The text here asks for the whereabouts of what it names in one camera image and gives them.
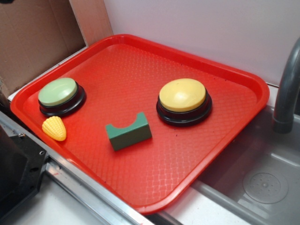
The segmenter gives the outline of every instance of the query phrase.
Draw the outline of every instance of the toy corn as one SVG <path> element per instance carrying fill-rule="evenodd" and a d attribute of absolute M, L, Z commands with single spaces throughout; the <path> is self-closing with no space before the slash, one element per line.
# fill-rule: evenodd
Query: toy corn
<path fill-rule="evenodd" d="M 64 141 L 67 131 L 62 120 L 58 116 L 52 116 L 43 122 L 42 130 L 56 141 Z"/>

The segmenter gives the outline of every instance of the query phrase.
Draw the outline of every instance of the green button top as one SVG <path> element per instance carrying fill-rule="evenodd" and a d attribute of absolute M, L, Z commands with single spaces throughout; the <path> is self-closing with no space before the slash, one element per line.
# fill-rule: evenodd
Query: green button top
<path fill-rule="evenodd" d="M 76 91 L 77 85 L 72 78 L 60 78 L 43 87 L 38 99 L 45 106 L 56 106 L 68 101 Z"/>

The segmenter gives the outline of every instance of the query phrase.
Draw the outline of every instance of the white wall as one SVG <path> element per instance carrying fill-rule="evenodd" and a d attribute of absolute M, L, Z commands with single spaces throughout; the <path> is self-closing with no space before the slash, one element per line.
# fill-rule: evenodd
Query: white wall
<path fill-rule="evenodd" d="M 279 84 L 299 0 L 105 0 L 114 34 L 162 43 Z"/>

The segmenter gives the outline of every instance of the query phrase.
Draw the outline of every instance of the tray rim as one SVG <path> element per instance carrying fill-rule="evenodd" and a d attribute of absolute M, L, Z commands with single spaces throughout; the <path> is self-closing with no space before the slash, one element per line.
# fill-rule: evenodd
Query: tray rim
<path fill-rule="evenodd" d="M 218 77 L 222 77 L 224 79 L 228 79 L 232 82 L 241 84 L 245 87 L 248 87 L 251 89 L 256 97 L 257 102 L 256 105 L 254 105 L 253 109 L 249 111 L 247 116 L 243 117 L 231 130 L 228 132 L 220 141 L 219 143 L 212 149 L 212 151 L 209 152 L 209 154 L 198 163 L 198 165 L 186 176 L 179 184 L 176 186 L 173 191 L 167 195 L 165 198 L 160 200 L 159 202 L 155 202 L 153 204 L 149 204 L 146 206 L 140 206 L 140 205 L 132 205 L 133 208 L 135 208 L 138 212 L 142 214 L 151 214 L 154 212 L 157 212 L 167 205 L 171 204 L 196 178 L 200 175 L 200 173 L 209 165 L 210 162 L 213 161 L 214 158 L 216 158 L 219 153 L 238 135 L 238 133 L 266 106 L 266 103 L 269 99 L 269 88 L 266 82 L 258 77 L 257 75 L 254 75 L 252 73 L 236 69 L 200 56 L 192 55 L 187 52 L 183 52 L 162 44 L 158 44 L 140 37 L 136 37 L 129 34 L 119 34 L 119 35 L 113 35 L 110 37 L 107 37 L 103 40 L 100 40 L 96 42 L 95 44 L 91 45 L 87 49 L 83 50 L 78 55 L 70 58 L 69 60 L 65 61 L 58 67 L 54 68 L 53 70 L 46 73 L 44 76 L 38 78 L 37 80 L 33 81 L 31 84 L 26 86 L 24 89 L 20 90 L 14 99 L 11 102 L 11 110 L 12 112 L 21 120 L 23 121 L 32 131 L 36 133 L 38 137 L 43 137 L 45 134 L 41 131 L 41 129 L 36 130 L 36 125 L 31 121 L 31 118 L 27 116 L 23 111 L 23 102 L 29 98 L 31 95 L 36 93 L 36 89 L 32 88 L 42 83 L 48 83 L 54 79 L 57 79 L 58 77 L 61 77 L 63 74 L 65 74 L 70 69 L 78 66 L 83 61 L 87 60 L 91 56 L 97 54 L 99 51 L 101 51 L 104 48 L 107 48 L 111 45 L 117 45 L 117 44 L 126 44 L 131 45 L 133 47 L 137 47 L 139 49 L 145 50 L 147 52 L 160 55 L 163 54 L 164 58 L 170 59 L 172 61 L 178 62 L 178 63 L 184 63 L 186 66 L 200 69 L 206 73 L 210 73 L 210 69 L 214 69 L 219 71 Z M 49 147 L 51 147 L 53 150 L 58 147 L 56 145 L 56 142 L 51 142 L 50 144 L 47 143 Z M 69 154 L 70 157 L 66 157 L 68 161 L 70 159 L 68 158 L 76 158 L 72 153 Z M 87 166 L 84 164 L 77 164 L 74 161 L 71 161 L 74 165 L 79 167 L 80 169 L 88 169 Z"/>

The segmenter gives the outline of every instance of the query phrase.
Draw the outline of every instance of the sink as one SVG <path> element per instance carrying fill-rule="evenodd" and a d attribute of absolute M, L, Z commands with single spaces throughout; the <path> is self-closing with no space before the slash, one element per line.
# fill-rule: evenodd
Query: sink
<path fill-rule="evenodd" d="M 272 114 L 263 109 L 192 187 L 207 186 L 208 197 L 252 224 L 299 224 L 300 117 L 283 135 L 272 130 Z"/>

